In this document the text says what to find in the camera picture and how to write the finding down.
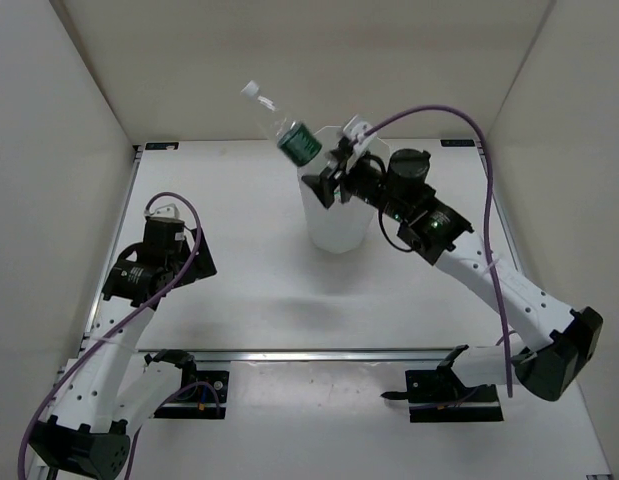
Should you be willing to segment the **clear bottle green label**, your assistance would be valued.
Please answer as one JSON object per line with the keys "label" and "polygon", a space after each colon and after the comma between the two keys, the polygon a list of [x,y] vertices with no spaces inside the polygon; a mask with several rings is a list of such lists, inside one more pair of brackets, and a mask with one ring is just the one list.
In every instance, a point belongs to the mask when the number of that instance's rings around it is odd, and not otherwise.
{"label": "clear bottle green label", "polygon": [[321,142],[307,125],[263,94],[258,83],[251,80],[241,94],[249,101],[256,124],[265,137],[291,161],[302,168],[322,150]]}

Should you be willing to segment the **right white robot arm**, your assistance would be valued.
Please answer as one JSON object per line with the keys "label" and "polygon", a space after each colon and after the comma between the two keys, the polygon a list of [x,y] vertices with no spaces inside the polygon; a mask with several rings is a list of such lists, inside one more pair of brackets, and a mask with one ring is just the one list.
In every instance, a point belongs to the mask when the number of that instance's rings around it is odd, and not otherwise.
{"label": "right white robot arm", "polygon": [[487,236],[427,184],[430,159],[428,151],[413,148],[393,152],[387,162],[365,152],[352,168],[331,159],[300,180],[325,209],[356,198],[381,219],[396,221],[394,249],[418,255],[463,284],[499,315],[505,331],[517,333],[520,348],[505,338],[499,365],[492,352],[468,346],[441,364],[438,387],[444,396],[459,400],[474,386],[512,382],[542,400],[557,401],[591,360],[601,315],[591,307],[574,309],[497,259]]}

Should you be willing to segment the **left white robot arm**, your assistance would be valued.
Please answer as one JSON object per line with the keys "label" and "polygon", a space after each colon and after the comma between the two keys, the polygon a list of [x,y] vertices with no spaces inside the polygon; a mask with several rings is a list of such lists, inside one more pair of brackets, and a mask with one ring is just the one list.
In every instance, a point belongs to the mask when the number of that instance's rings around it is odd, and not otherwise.
{"label": "left white robot arm", "polygon": [[102,304],[128,302],[122,320],[94,322],[85,351],[56,387],[46,419],[35,421],[29,446],[52,469],[88,479],[116,479],[131,455],[142,424],[173,396],[187,400],[199,386],[193,355],[163,349],[144,357],[145,367],[122,385],[137,343],[171,290],[215,275],[201,226],[148,215],[143,238],[125,248],[102,289]]}

